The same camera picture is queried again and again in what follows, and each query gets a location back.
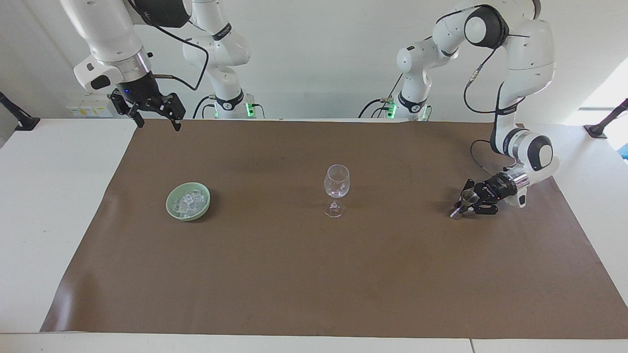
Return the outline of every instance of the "blue object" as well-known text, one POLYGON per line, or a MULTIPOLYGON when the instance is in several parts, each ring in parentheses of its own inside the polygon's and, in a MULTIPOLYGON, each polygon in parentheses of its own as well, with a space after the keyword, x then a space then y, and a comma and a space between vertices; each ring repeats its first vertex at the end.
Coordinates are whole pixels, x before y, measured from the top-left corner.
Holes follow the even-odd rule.
POLYGON ((628 160, 628 144, 619 149, 619 154, 622 155, 625 160, 628 160))

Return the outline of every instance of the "green bowl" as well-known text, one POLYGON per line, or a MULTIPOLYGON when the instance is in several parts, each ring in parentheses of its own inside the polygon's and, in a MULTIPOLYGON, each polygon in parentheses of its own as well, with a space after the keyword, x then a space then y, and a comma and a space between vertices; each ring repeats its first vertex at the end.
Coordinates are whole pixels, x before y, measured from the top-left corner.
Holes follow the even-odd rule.
POLYGON ((205 185, 201 183, 185 183, 183 185, 179 185, 174 190, 172 190, 172 192, 170 192, 170 195, 168 195, 168 198, 166 199, 166 210, 168 211, 168 214, 178 220, 191 222, 193 220, 197 220, 203 217, 203 215, 209 209, 210 201, 211 198, 209 194, 209 189, 205 185), (180 214, 175 210, 175 204, 177 204, 186 194, 192 192, 193 190, 200 190, 201 193, 205 196, 205 198, 207 199, 205 207, 203 207, 203 209, 199 213, 192 215, 191 217, 179 217, 180 214))

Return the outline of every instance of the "wine glass base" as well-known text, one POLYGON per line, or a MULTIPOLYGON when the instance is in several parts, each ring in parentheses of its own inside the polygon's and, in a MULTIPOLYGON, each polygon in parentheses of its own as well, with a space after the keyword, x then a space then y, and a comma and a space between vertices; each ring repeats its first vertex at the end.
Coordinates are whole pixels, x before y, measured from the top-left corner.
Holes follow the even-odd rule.
POLYGON ((331 218, 338 218, 345 212, 345 205, 338 200, 334 200, 325 210, 325 214, 331 218))

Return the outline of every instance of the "bowl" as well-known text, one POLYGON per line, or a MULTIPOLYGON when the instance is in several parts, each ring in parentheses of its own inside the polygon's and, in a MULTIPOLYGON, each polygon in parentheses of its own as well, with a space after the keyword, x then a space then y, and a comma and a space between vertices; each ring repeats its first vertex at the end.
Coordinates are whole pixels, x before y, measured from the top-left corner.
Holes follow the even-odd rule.
POLYGON ((166 199, 166 210, 168 214, 172 217, 182 220, 184 222, 191 222, 193 220, 197 220, 207 212, 209 209, 210 203, 210 194, 209 189, 201 184, 201 183, 185 183, 183 185, 177 186, 174 190, 170 192, 168 198, 166 199), (194 190, 198 190, 200 195, 205 197, 205 205, 195 214, 188 214, 188 217, 181 217, 181 213, 179 213, 177 207, 179 206, 182 198, 185 195, 191 194, 194 190))

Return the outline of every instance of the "bowl of ice cubes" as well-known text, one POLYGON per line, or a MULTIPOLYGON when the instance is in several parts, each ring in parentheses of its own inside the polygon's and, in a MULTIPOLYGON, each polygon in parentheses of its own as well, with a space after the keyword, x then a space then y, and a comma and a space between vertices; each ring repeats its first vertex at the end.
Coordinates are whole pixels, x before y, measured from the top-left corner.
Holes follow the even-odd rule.
POLYGON ((209 209, 209 189, 201 183, 185 183, 176 187, 166 199, 168 213, 184 222, 201 218, 209 209))

